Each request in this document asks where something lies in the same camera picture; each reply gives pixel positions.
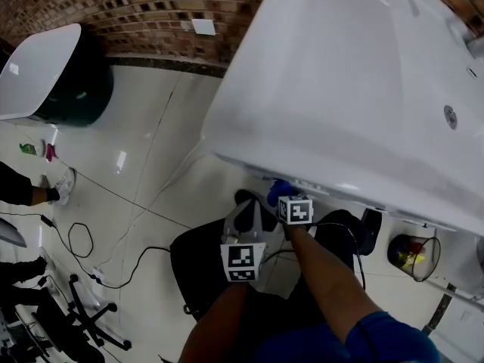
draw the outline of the black pants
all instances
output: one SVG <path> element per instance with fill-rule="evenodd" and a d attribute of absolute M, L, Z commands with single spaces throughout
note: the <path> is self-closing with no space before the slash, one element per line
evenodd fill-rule
<path fill-rule="evenodd" d="M 0 200 L 18 206 L 32 204 L 33 188 L 29 178 L 15 172 L 0 161 Z"/>
<path fill-rule="evenodd" d="M 345 210 L 333 211 L 320 223 L 345 226 L 320 226 L 315 239 L 354 271 L 355 239 L 361 246 L 370 233 L 358 218 Z M 193 312 L 197 321 L 229 285 L 220 256 L 223 226 L 224 219 L 221 219 L 187 231 L 170 247 L 173 273 L 188 310 Z M 346 228 L 351 230 L 355 239 Z M 277 334 L 322 322 L 324 316 L 303 276 L 299 278 L 289 299 L 259 293 L 250 288 L 235 349 L 237 353 L 249 352 L 250 348 Z"/>
<path fill-rule="evenodd" d="M 39 257 L 32 262 L 0 262 L 0 306 L 38 306 L 48 295 L 46 289 L 25 289 L 13 287 L 17 282 L 24 282 L 45 273 L 47 262 Z"/>

